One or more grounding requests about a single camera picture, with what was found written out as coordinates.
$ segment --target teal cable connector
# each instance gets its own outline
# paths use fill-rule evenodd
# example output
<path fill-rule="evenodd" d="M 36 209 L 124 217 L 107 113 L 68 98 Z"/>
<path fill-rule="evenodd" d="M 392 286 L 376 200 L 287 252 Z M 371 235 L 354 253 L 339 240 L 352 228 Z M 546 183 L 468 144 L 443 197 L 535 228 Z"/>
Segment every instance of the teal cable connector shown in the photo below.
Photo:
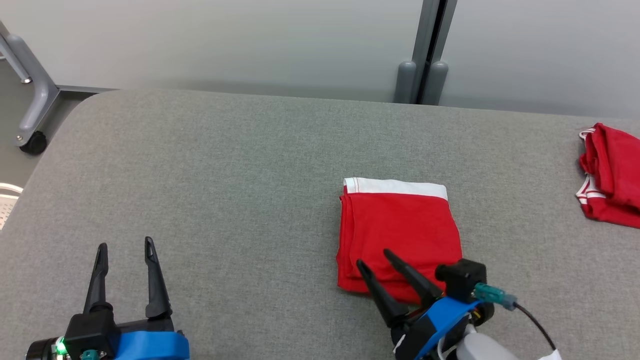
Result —
<path fill-rule="evenodd" d="M 87 350 L 82 353 L 81 360 L 100 360 L 100 355 L 95 350 Z"/>
<path fill-rule="evenodd" d="M 474 289 L 474 296 L 478 300 L 500 304 L 509 311 L 513 311 L 516 308 L 513 304 L 518 299 L 511 294 L 507 294 L 502 289 L 494 288 L 482 282 L 477 283 Z"/>

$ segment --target red folded shirt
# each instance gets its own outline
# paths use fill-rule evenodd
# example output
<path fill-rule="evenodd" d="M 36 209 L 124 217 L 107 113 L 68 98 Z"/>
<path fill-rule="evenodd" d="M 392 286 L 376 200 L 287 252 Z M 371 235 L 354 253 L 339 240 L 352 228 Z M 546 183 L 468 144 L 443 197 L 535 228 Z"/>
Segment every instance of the red folded shirt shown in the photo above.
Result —
<path fill-rule="evenodd" d="M 435 279 L 435 268 L 462 257 L 444 186 L 352 177 L 345 179 L 340 199 L 338 286 L 367 292 L 356 267 L 362 259 L 394 298 L 418 303 L 415 291 L 384 256 L 383 250 L 390 249 L 444 289 Z"/>
<path fill-rule="evenodd" d="M 640 140 L 601 123 L 580 137 L 587 177 L 576 196 L 585 216 L 640 228 Z"/>

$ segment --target floor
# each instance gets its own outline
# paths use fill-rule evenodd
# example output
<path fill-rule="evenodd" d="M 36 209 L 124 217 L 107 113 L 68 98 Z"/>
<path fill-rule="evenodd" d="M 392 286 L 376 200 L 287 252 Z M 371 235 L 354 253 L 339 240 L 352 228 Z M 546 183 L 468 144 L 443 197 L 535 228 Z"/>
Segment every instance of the floor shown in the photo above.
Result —
<path fill-rule="evenodd" d="M 48 140 L 67 115 L 80 102 L 93 94 L 62 92 L 42 122 L 41 130 Z M 13 144 L 18 125 L 33 99 L 33 85 L 24 85 L 6 60 L 0 60 L 0 183 L 24 187 L 38 163 Z"/>

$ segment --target gray table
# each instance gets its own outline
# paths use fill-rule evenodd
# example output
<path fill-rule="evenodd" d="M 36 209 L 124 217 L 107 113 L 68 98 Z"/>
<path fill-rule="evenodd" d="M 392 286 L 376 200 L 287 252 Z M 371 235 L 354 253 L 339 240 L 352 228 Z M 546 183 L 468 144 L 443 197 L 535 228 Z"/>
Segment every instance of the gray table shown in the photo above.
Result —
<path fill-rule="evenodd" d="M 640 230 L 587 220 L 580 129 L 598 119 L 206 92 L 80 104 L 0 234 L 0 348 L 18 359 L 83 307 L 109 244 L 116 320 L 147 303 L 156 241 L 193 359 L 392 359 L 373 301 L 336 287 L 342 178 L 446 185 L 466 257 L 519 296 L 564 359 L 637 359 Z M 640 122 L 603 120 L 640 135 Z M 522 359 L 520 313 L 481 327 Z"/>

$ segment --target caster wheel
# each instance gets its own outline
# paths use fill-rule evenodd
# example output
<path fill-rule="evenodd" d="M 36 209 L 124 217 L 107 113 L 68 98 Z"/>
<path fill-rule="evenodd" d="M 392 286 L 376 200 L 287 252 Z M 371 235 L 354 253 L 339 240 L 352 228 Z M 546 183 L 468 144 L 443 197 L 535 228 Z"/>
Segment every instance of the caster wheel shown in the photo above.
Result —
<path fill-rule="evenodd" d="M 40 155 L 47 148 L 47 137 L 42 131 L 36 131 L 31 135 L 29 141 L 20 146 L 20 150 L 29 155 Z"/>

